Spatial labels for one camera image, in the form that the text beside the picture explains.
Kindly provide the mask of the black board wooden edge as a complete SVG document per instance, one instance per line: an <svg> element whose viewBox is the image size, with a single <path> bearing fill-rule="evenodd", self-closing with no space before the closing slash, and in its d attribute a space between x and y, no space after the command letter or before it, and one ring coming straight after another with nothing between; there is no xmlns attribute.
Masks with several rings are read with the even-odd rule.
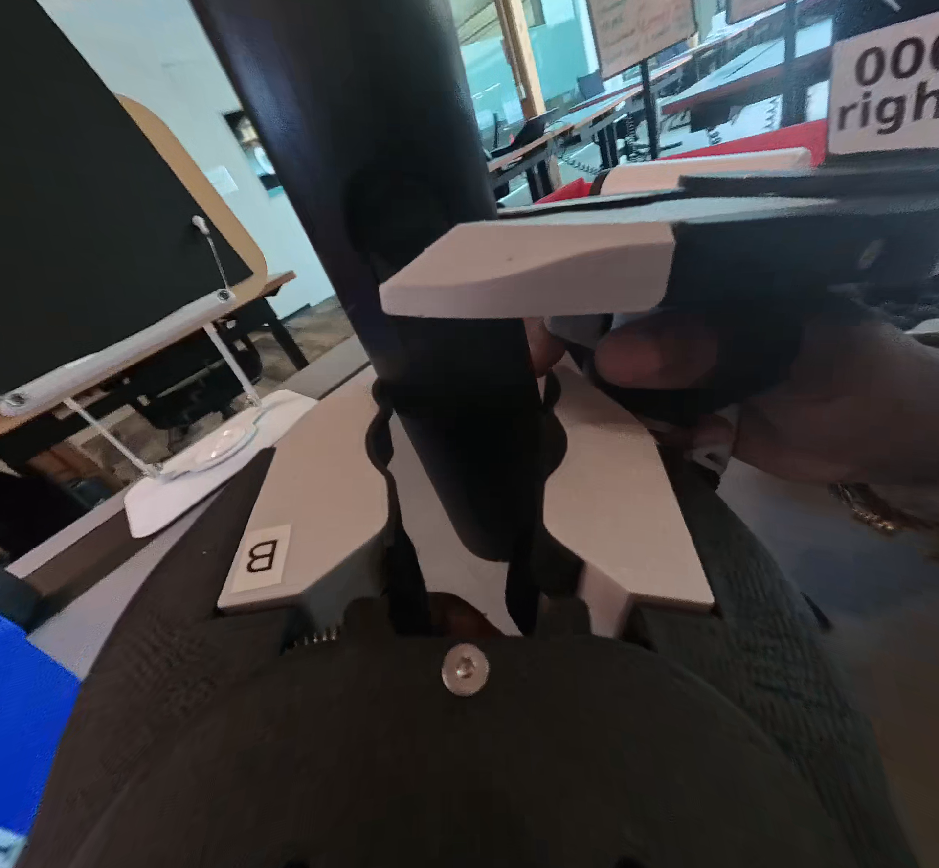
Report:
<svg viewBox="0 0 939 868"><path fill-rule="evenodd" d="M36 0L1 0L1 12L1 392L13 418L241 306L268 268L175 135L137 103L131 115Z"/></svg>

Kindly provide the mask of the person's right hand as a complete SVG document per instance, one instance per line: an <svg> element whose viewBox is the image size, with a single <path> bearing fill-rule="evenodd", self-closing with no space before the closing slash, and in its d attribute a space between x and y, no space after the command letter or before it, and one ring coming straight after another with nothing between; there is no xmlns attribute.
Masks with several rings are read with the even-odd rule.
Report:
<svg viewBox="0 0 939 868"><path fill-rule="evenodd" d="M664 446L726 447L748 466L815 484L937 488L937 350L871 310L838 297L802 309L732 301L701 311L657 311L605 333L593 351L614 390L739 394L736 422L711 413L670 425L631 414Z"/></svg>

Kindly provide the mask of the wooden pillar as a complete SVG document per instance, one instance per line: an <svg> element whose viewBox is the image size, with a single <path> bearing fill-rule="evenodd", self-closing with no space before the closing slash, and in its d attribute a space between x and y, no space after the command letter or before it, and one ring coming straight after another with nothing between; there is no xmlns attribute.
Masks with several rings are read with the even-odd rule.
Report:
<svg viewBox="0 0 939 868"><path fill-rule="evenodd" d="M494 0L504 49L525 119L546 112L534 49L522 0Z"/></svg>

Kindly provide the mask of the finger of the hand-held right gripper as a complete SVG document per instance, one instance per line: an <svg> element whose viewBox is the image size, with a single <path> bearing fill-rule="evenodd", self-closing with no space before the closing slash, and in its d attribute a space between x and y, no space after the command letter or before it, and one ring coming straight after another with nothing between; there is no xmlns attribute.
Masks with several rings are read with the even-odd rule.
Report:
<svg viewBox="0 0 939 868"><path fill-rule="evenodd" d="M836 202L812 189L806 148L614 169L600 193L505 211L501 223L681 223L777 216Z"/></svg>
<svg viewBox="0 0 939 868"><path fill-rule="evenodd" d="M522 319L644 313L666 294L667 224L453 228L380 286L391 316Z"/></svg>

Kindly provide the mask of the blue bin white tag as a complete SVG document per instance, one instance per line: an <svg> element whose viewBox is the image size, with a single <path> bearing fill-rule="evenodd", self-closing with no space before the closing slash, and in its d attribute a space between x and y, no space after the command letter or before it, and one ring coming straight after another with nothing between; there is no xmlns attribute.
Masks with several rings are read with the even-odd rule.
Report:
<svg viewBox="0 0 939 868"><path fill-rule="evenodd" d="M37 816L79 678L1 620L1 850L15 862Z"/></svg>

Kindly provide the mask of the neighbouring grey desk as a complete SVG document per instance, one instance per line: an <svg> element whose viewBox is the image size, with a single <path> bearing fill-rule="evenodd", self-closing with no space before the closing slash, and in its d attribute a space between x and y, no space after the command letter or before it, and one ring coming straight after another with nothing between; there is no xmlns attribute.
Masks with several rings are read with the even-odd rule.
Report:
<svg viewBox="0 0 939 868"><path fill-rule="evenodd" d="M352 335L278 385L277 390L321 400L369 366L358 336Z"/></svg>

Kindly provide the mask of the red plastic bin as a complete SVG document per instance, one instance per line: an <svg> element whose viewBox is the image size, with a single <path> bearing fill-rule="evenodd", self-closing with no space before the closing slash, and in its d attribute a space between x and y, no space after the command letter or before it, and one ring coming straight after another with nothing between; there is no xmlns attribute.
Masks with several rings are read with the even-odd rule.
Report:
<svg viewBox="0 0 939 868"><path fill-rule="evenodd" d="M828 123L822 119L660 160L623 164L603 170L591 179L579 178L568 183L539 203L559 203L589 195L670 190L677 188L679 177L693 174L815 168L826 157L827 132Z"/></svg>

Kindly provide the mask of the white-tipped thin rod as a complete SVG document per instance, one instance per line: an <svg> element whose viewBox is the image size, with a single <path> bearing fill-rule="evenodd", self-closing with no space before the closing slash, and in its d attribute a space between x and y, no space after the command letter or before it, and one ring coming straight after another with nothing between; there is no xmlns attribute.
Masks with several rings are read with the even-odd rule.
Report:
<svg viewBox="0 0 939 868"><path fill-rule="evenodd" d="M219 255L212 232L210 231L205 218L201 215L194 215L192 217L192 225L194 229L201 235L201 237L205 240L206 244L208 245L208 248L211 251L212 258L215 263L217 272L220 276L222 287L218 294L218 298L221 301L229 300L232 297L231 287L229 285L228 278L224 269L224 265Z"/></svg>

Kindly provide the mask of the wooden office table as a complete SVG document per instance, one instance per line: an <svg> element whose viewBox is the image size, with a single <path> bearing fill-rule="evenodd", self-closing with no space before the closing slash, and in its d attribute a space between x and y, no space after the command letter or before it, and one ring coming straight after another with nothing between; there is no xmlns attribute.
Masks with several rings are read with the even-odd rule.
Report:
<svg viewBox="0 0 939 868"><path fill-rule="evenodd" d="M545 132L528 144L513 144L501 157L487 163L489 187L497 192L502 186L521 176L526 178L533 202L552 193L559 184L553 177L552 162L560 160L570 147L586 145L594 137L600 147L604 167L615 166L618 160L615 126L636 99L641 99L642 87L623 88L600 96L571 110Z"/></svg>
<svg viewBox="0 0 939 868"><path fill-rule="evenodd" d="M309 365L269 303L294 278L292 272L269 276L257 298L213 324L252 385L260 381L263 363L251 334L271 333L296 370ZM106 375L79 393L75 401L98 420L129 407L153 428L186 433L206 416L232 417L234 403L244 393L217 346L200 329L120 372ZM86 425L84 418L62 404L33 416L3 417L2 461L18 473L32 458L78 434Z"/></svg>

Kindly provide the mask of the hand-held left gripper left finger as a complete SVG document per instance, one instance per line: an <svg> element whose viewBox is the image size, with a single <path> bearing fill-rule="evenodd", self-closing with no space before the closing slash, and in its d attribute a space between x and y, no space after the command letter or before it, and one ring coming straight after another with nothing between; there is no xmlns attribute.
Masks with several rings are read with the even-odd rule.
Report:
<svg viewBox="0 0 939 868"><path fill-rule="evenodd" d="M217 608L293 608L312 638L337 636L350 604L376 599L393 629L430 630L425 580L403 525L391 408L365 369L275 447Z"/></svg>

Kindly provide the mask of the long office table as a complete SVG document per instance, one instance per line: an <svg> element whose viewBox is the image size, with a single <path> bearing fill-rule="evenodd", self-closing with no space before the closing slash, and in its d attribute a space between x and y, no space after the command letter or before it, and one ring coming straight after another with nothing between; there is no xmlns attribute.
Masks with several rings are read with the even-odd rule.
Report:
<svg viewBox="0 0 939 868"><path fill-rule="evenodd" d="M798 34L787 85L783 40L752 47L659 103L667 155L715 148L827 116L831 44L818 24Z"/></svg>

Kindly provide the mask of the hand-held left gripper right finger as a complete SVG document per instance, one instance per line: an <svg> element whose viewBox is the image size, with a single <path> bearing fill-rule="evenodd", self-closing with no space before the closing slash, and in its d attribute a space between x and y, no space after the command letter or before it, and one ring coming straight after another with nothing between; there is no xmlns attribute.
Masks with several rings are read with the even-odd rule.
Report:
<svg viewBox="0 0 939 868"><path fill-rule="evenodd" d="M506 581L519 630L534 633L549 600L578 599L604 637L639 607L709 615L715 596L651 434L573 362L537 397L534 512Z"/></svg>

